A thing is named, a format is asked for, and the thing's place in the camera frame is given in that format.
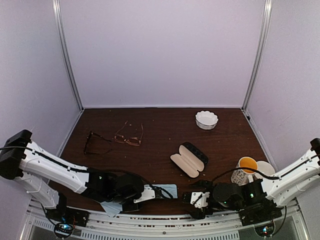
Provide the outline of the black glasses case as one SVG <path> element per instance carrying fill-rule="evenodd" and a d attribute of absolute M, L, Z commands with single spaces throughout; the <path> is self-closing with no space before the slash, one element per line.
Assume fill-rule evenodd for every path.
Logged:
<path fill-rule="evenodd" d="M 199 176 L 209 162 L 209 158 L 190 142 L 182 143 L 178 153 L 172 154 L 170 159 L 193 179 Z"/>

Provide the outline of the dark brown sunglasses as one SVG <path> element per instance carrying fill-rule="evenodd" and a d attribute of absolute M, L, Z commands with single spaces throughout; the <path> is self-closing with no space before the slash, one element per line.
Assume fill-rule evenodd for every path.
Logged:
<path fill-rule="evenodd" d="M 104 155 L 113 150 L 112 141 L 90 131 L 86 137 L 83 153 L 85 155 Z"/>

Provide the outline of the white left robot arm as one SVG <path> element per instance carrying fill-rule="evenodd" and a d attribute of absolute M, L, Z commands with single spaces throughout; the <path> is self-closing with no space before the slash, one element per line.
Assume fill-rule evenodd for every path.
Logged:
<path fill-rule="evenodd" d="M 8 138 L 0 149 L 0 175 L 20 182 L 61 222 L 72 218 L 66 197 L 51 189 L 43 178 L 63 185 L 98 203 L 114 202 L 123 212 L 138 211 L 144 183 L 133 173 L 116 175 L 114 170 L 98 170 L 65 161 L 41 148 L 31 139 L 32 132 L 21 130 Z"/>

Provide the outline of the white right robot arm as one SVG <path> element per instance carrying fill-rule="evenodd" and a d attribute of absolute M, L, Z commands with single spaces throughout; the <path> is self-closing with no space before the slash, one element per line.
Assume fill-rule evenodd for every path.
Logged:
<path fill-rule="evenodd" d="M 199 180 L 204 191 L 185 192 L 182 200 L 195 207 L 190 215 L 202 220 L 214 212 L 236 211 L 243 226 L 271 221 L 282 216 L 282 209 L 295 197 L 320 180 L 320 140 L 297 161 L 272 176 L 244 185 Z"/>

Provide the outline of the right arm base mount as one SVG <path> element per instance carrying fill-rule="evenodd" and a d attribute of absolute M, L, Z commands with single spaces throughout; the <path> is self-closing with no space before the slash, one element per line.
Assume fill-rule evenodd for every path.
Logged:
<path fill-rule="evenodd" d="M 254 225 L 255 233 L 264 239 L 274 237 L 283 227 L 287 218 L 288 208 L 261 208 L 242 210 L 239 212 L 243 226 Z M 280 226 L 276 226 L 275 219 L 283 217 Z"/>

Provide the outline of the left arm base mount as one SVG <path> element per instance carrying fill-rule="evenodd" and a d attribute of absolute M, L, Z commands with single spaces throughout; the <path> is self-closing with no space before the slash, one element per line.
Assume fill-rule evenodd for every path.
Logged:
<path fill-rule="evenodd" d="M 70 208 L 67 206 L 67 198 L 60 193 L 58 203 L 53 209 L 45 208 L 42 210 L 45 217 L 53 225 L 53 233 L 58 239 L 69 238 L 76 227 L 86 227 L 90 213 L 86 210 Z"/>

